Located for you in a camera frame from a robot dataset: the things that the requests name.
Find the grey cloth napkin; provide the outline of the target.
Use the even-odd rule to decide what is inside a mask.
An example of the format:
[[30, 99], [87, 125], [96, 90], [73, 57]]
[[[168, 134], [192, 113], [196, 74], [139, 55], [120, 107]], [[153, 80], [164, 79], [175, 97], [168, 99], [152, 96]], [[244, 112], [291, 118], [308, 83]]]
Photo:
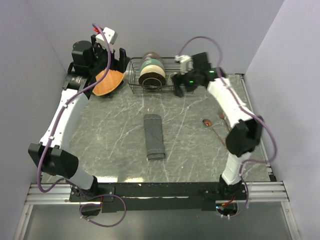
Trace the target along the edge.
[[143, 117], [146, 157], [148, 161], [165, 158], [162, 118], [157, 114], [146, 114]]

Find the copper spoon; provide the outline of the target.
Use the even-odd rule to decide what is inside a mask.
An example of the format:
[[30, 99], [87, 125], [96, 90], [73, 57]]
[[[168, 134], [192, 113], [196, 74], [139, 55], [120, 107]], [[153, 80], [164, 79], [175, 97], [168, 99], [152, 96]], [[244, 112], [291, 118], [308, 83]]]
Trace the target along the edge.
[[206, 119], [206, 118], [203, 119], [202, 122], [203, 122], [203, 124], [204, 124], [206, 127], [211, 128], [212, 131], [215, 133], [215, 135], [216, 135], [216, 136], [218, 137], [218, 139], [220, 140], [220, 142], [222, 143], [222, 145], [223, 145], [224, 147], [227, 147], [226, 144], [225, 144], [225, 142], [224, 142], [224, 140], [221, 138], [221, 136], [220, 136], [220, 135], [217, 133], [217, 131], [214, 129], [212, 122], [211, 122], [209, 119]]

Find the copper fork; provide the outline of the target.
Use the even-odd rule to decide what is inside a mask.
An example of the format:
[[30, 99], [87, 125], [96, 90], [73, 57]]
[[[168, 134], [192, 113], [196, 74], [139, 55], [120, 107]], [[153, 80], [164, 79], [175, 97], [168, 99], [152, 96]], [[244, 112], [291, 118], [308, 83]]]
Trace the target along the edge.
[[225, 124], [225, 126], [226, 126], [226, 128], [227, 128], [227, 130], [228, 130], [228, 132], [230, 132], [230, 131], [231, 131], [230, 126], [228, 125], [228, 123], [227, 123], [227, 121], [226, 121], [226, 117], [225, 117], [225, 114], [224, 114], [224, 112], [223, 112], [222, 109], [220, 109], [220, 110], [218, 111], [218, 116], [219, 116], [219, 118], [220, 118], [221, 120], [223, 120], [223, 122], [224, 122], [224, 124]]

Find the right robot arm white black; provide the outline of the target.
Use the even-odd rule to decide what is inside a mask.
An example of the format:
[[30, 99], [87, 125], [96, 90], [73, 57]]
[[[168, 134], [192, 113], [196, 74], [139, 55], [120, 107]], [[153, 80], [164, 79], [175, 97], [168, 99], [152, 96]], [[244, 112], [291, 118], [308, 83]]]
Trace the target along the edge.
[[262, 117], [254, 117], [230, 84], [224, 70], [211, 66], [206, 52], [192, 56], [176, 55], [174, 60], [179, 64], [179, 72], [172, 76], [174, 94], [183, 97], [181, 86], [187, 92], [193, 92], [199, 86], [205, 87], [229, 122], [230, 132], [225, 139], [228, 158], [218, 188], [219, 195], [228, 200], [243, 189], [242, 170], [245, 161], [260, 144]]

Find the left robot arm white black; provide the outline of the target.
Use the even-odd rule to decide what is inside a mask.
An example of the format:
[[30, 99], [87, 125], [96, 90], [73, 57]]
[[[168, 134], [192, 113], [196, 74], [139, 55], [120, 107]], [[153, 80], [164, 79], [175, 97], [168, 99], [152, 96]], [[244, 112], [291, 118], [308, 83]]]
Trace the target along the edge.
[[28, 154], [37, 167], [36, 183], [41, 192], [52, 189], [44, 189], [41, 185], [42, 173], [46, 173], [59, 176], [61, 181], [77, 188], [86, 200], [94, 201], [99, 195], [98, 180], [80, 167], [79, 159], [69, 153], [69, 144], [93, 88], [102, 77], [123, 74], [130, 58], [122, 47], [119, 48], [119, 59], [115, 59], [110, 46], [87, 40], [74, 43], [71, 56], [54, 117], [40, 141], [29, 145]]

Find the striped grey ceramic cup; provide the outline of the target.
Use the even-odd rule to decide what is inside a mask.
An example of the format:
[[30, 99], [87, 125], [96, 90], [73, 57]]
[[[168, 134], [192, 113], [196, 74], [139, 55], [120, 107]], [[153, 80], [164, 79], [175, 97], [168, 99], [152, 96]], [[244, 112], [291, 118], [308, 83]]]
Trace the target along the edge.
[[166, 80], [166, 84], [168, 87], [173, 88], [174, 87], [174, 82], [173, 82], [173, 77], [176, 75], [176, 72], [172, 72], [170, 74], [167, 75], [167, 80]]

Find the woven orange wicker tray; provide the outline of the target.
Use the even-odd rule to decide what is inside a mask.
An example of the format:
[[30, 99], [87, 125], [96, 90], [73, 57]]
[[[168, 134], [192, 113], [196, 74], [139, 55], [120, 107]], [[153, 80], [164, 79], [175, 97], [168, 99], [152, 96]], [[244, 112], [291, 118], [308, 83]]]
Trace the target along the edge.
[[96, 96], [104, 96], [114, 91], [122, 82], [125, 73], [117, 70], [109, 70], [104, 79], [97, 84], [92, 92]]

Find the brown dark bowl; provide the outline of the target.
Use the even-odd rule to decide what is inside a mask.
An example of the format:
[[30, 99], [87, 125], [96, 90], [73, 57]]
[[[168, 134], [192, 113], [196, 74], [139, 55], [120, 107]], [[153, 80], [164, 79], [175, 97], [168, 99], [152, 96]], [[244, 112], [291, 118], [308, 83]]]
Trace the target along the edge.
[[138, 83], [145, 90], [158, 91], [166, 85], [166, 80], [163, 77], [140, 76]]

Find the green plate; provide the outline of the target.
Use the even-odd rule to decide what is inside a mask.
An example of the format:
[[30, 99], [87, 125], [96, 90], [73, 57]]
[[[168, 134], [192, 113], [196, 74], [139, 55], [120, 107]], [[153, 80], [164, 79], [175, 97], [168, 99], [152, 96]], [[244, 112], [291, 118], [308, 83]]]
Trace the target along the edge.
[[142, 71], [145, 67], [150, 66], [150, 65], [155, 65], [160, 67], [162, 70], [165, 70], [165, 66], [164, 64], [155, 58], [151, 58], [151, 59], [146, 59], [140, 66], [140, 71]]

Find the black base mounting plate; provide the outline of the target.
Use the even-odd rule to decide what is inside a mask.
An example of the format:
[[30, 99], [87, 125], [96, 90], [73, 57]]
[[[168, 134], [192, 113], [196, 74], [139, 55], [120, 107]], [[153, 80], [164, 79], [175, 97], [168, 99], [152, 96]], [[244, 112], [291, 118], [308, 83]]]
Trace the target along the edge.
[[85, 197], [79, 190], [71, 188], [69, 201], [72, 203], [102, 204], [103, 213], [152, 210], [215, 211], [218, 201], [227, 202], [235, 197], [245, 200], [245, 186], [238, 183], [227, 187], [220, 182], [113, 182], [100, 183], [98, 193], [104, 197]]

